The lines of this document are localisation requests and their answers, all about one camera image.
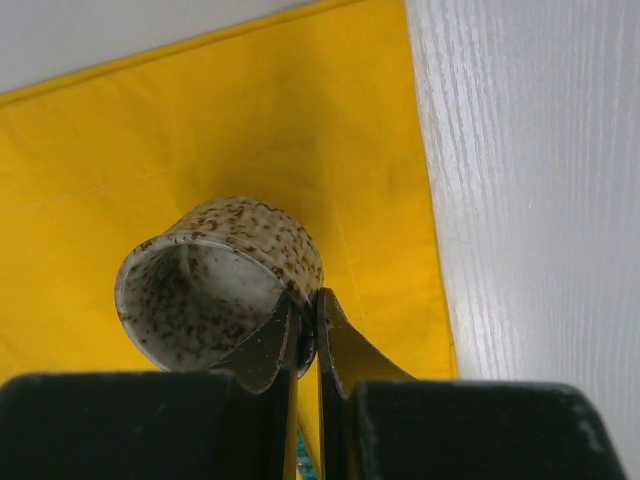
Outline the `speckled ceramic cup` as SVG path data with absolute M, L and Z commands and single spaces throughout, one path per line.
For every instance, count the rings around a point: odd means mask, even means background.
M 287 295 L 301 329 L 324 283 L 319 249 L 285 211 L 250 197 L 207 201 L 136 246 L 115 280 L 118 318 L 166 371 L 213 366 L 266 323 Z

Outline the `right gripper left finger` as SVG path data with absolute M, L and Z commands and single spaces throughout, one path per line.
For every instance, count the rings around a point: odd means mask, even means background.
M 299 321 L 283 294 L 266 323 L 213 370 L 228 381 L 216 431 L 217 479 L 296 477 Z

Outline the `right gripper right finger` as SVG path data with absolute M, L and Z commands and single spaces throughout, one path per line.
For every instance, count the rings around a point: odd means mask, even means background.
M 360 479 L 356 390 L 360 382 L 413 381 L 347 319 L 335 292 L 316 299 L 321 477 Z

